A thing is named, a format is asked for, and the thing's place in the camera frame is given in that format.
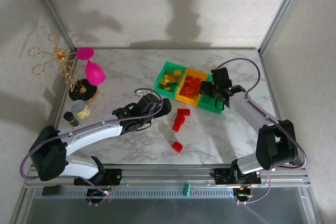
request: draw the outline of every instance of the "pink wine glass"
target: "pink wine glass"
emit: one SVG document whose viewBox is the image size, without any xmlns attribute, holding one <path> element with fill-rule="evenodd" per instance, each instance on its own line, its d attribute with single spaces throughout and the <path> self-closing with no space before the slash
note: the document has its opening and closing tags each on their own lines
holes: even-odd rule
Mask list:
<svg viewBox="0 0 336 224">
<path fill-rule="evenodd" d="M 86 78 L 91 85 L 97 86 L 105 81 L 106 76 L 101 66 L 89 60 L 94 54 L 94 50 L 91 47 L 83 47 L 76 52 L 76 57 L 79 60 L 88 61 L 85 66 Z"/>
<path fill-rule="evenodd" d="M 95 86 L 102 84 L 106 78 L 101 66 L 90 60 L 88 60 L 85 67 L 85 75 L 88 78 L 89 83 Z"/>
<path fill-rule="evenodd" d="M 83 47 L 78 49 L 76 52 L 76 57 L 79 60 L 88 60 L 94 55 L 94 49 L 91 47 Z"/>
</svg>

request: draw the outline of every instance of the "marble table surface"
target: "marble table surface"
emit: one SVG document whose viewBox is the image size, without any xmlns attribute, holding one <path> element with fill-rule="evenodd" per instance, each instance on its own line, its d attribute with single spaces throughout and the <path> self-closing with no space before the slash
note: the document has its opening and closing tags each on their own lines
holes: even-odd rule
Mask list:
<svg viewBox="0 0 336 224">
<path fill-rule="evenodd" d="M 222 62 L 237 57 L 254 60 L 262 72 L 256 50 L 97 49 L 91 60 L 103 67 L 107 78 L 99 86 L 98 96 L 88 104 L 89 117 L 79 121 L 91 122 L 131 102 L 138 102 L 133 91 L 140 87 L 153 88 L 166 61 L 210 73 Z M 235 61 L 227 68 L 233 84 L 246 89 L 257 79 L 256 69 L 248 62 Z M 274 114 L 263 73 L 250 96 Z M 62 115 L 70 111 L 71 103 L 67 96 L 64 107 L 60 108 Z M 96 142 L 76 154 L 97 156 L 105 164 L 229 164 L 255 151 L 257 134 L 235 111 L 226 108 L 218 115 L 176 100 L 171 100 L 171 104 L 172 112 L 152 120 L 151 128 Z M 191 109 L 191 116 L 186 118 L 179 132 L 174 132 L 172 125 L 177 108 Z M 69 127 L 61 118 L 58 128 Z M 175 141 L 183 145 L 180 153 L 171 148 Z"/>
</svg>

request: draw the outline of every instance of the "red block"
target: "red block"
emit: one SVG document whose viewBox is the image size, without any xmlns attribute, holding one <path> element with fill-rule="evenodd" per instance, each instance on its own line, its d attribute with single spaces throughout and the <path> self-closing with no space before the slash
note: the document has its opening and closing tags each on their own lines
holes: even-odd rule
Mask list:
<svg viewBox="0 0 336 224">
<path fill-rule="evenodd" d="M 174 151 L 180 153 L 181 150 L 183 149 L 183 145 L 180 144 L 179 142 L 174 142 L 174 144 L 172 145 L 172 148 Z"/>
<path fill-rule="evenodd" d="M 200 78 L 195 78 L 193 81 L 190 83 L 190 85 L 186 88 L 186 91 L 188 94 L 197 92 L 199 90 L 199 86 L 201 84 L 201 79 Z"/>
<path fill-rule="evenodd" d="M 173 125 L 172 130 L 176 131 L 176 132 L 179 132 L 181 125 L 182 124 L 180 122 L 175 122 L 174 125 Z"/>
<path fill-rule="evenodd" d="M 190 116 L 190 109 L 177 109 L 178 115 Z"/>
<path fill-rule="evenodd" d="M 184 84 L 183 84 L 183 87 L 188 87 L 189 84 L 193 81 L 193 77 L 192 76 L 187 76 L 184 80 Z"/>
<path fill-rule="evenodd" d="M 183 87 L 182 90 L 180 91 L 179 95 L 183 95 L 184 97 L 187 95 L 187 92 L 185 88 Z"/>
<path fill-rule="evenodd" d="M 184 124 L 185 117 L 182 115 L 177 115 L 175 118 L 175 122 L 179 122 L 180 124 Z"/>
</svg>

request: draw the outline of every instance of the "green clip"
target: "green clip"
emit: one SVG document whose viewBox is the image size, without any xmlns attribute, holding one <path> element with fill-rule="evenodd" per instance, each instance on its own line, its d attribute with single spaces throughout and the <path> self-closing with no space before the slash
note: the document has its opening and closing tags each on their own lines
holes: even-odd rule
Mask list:
<svg viewBox="0 0 336 224">
<path fill-rule="evenodd" d="M 183 196 L 189 197 L 190 196 L 190 188 L 191 188 L 191 184 L 184 184 L 184 188 L 183 188 Z"/>
</svg>

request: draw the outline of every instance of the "metal frame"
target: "metal frame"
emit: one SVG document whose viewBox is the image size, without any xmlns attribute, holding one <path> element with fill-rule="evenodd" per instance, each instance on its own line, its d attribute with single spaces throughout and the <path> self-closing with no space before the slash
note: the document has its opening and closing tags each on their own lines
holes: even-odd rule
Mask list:
<svg viewBox="0 0 336 224">
<path fill-rule="evenodd" d="M 283 0 L 270 28 L 268 29 L 266 36 L 264 37 L 260 47 L 259 47 L 259 55 L 260 57 L 263 57 L 265 54 L 267 48 L 269 47 L 270 43 L 272 42 L 275 34 L 279 30 L 283 20 L 287 16 L 290 8 L 293 5 L 294 0 Z"/>
<path fill-rule="evenodd" d="M 45 199 L 43 189 L 36 189 L 34 199 Z M 113 199 L 181 199 L 185 198 L 182 194 L 182 188 L 132 188 L 132 187 L 116 187 L 111 190 Z M 87 198 L 87 190 L 84 188 L 62 188 L 57 195 L 50 195 L 52 199 L 80 199 Z M 191 188 L 189 198 L 233 198 L 234 192 L 232 188 L 227 187 L 203 187 Z M 93 199 L 102 199 L 105 196 L 93 196 Z"/>
<path fill-rule="evenodd" d="M 118 187 L 132 188 L 176 188 L 183 187 L 185 183 L 194 187 L 230 187 L 237 188 L 239 185 L 216 185 L 215 179 L 210 173 L 215 168 L 230 168 L 229 164 L 213 165 L 104 165 L 107 169 L 122 169 L 121 184 Z M 37 176 L 34 167 L 31 167 L 29 176 Z M 261 186 L 268 183 L 266 175 L 260 174 Z M 305 169 L 277 168 L 274 172 L 269 171 L 274 187 L 310 186 L 309 178 Z M 27 180 L 25 188 L 42 188 L 44 186 L 61 185 L 65 188 L 91 188 L 73 185 L 73 177 L 57 177 L 49 181 Z"/>
<path fill-rule="evenodd" d="M 60 21 L 55 9 L 52 7 L 49 0 L 40 0 L 46 12 L 48 13 L 51 21 L 54 23 L 59 34 L 63 40 L 68 44 L 70 43 L 69 35 Z M 281 117 L 278 110 L 275 96 L 272 91 L 272 86 L 268 79 L 267 71 L 263 63 L 263 55 L 265 54 L 269 44 L 274 38 L 277 30 L 279 29 L 282 21 L 292 6 L 294 0 L 284 0 L 274 21 L 271 24 L 258 52 L 261 58 L 262 68 L 265 73 L 267 86 L 270 91 L 273 106 L 276 111 L 276 115 Z M 70 43 L 71 51 L 75 51 L 76 48 Z M 59 119 L 61 117 L 61 108 L 64 105 L 65 98 L 67 96 L 68 84 L 64 85 L 62 94 L 58 101 L 58 111 L 53 118 L 53 125 L 58 126 Z M 119 168 L 123 169 L 122 181 L 120 188 L 176 188 L 183 187 L 184 183 L 190 183 L 193 187 L 197 188 L 232 188 L 237 185 L 216 185 L 214 178 L 209 174 L 214 168 L 230 167 L 230 165 L 214 164 L 214 165 L 106 165 L 106 168 Z M 321 223 L 321 216 L 318 211 L 316 200 L 313 196 L 310 186 L 309 178 L 305 169 L 289 170 L 289 169 L 276 169 L 274 172 L 270 172 L 272 181 L 272 187 L 297 187 L 301 196 L 301 202 L 306 213 L 308 223 Z M 30 176 L 36 175 L 34 167 L 31 167 L 28 173 Z M 258 187 L 267 187 L 268 178 L 261 174 L 262 184 Z M 40 180 L 27 180 L 24 183 L 19 200 L 15 207 L 11 224 L 25 223 L 27 221 L 30 208 L 36 191 L 40 190 L 44 186 L 50 185 L 62 185 L 69 189 L 83 189 L 82 186 L 74 186 L 72 177 L 63 177 L 50 180 L 48 182 L 42 182 Z"/>
</svg>

